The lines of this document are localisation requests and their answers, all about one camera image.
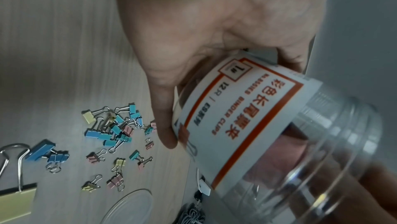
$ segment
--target jar label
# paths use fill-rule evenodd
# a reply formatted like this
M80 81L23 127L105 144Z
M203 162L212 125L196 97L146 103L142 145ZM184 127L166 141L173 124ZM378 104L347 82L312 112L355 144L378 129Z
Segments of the jar label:
M288 126L321 82L245 53L197 85L173 128L222 197Z

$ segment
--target clear plastic lid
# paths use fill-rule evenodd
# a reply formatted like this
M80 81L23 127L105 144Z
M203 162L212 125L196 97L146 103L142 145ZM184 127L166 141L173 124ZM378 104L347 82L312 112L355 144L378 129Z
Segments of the clear plastic lid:
M148 221L153 208L153 197L147 190L138 190L119 200L105 215L101 224L133 223Z

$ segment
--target desk surface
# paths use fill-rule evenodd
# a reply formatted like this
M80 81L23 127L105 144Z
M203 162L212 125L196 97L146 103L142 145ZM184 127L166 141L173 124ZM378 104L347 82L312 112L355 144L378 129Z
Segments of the desk surface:
M135 102L144 123L153 120L146 77L124 37L115 0L0 0L0 59L0 146L49 139L70 153L58 174L45 171L44 159L24 162L25 184L38 184L36 197L32 214L10 223L99 223L119 199L141 188L154 198L149 223L175 219L189 168L184 150L167 150L156 136L146 151L140 131L105 162L92 165L85 158L102 144L84 138L82 110ZM113 161L136 149L154 161L139 172L128 160L125 190L108 189ZM16 185L15 168L13 159L0 190ZM102 188L81 191L96 174L103 175Z

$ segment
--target yellow binder clip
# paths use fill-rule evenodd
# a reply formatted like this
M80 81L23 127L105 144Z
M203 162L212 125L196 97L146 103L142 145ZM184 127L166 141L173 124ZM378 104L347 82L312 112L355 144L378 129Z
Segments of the yellow binder clip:
M5 151L11 148L24 148L25 150L18 157L18 188L0 192L0 224L30 214L36 193L36 184L23 186L22 182L22 159L30 152L28 145L12 144L0 149L0 154L5 158L0 170L0 178L10 161L10 157Z

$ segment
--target white tag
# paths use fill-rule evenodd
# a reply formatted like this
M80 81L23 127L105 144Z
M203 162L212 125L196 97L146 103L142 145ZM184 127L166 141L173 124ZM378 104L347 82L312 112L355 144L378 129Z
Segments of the white tag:
M173 128L222 197L318 91L321 82L245 53L212 69Z

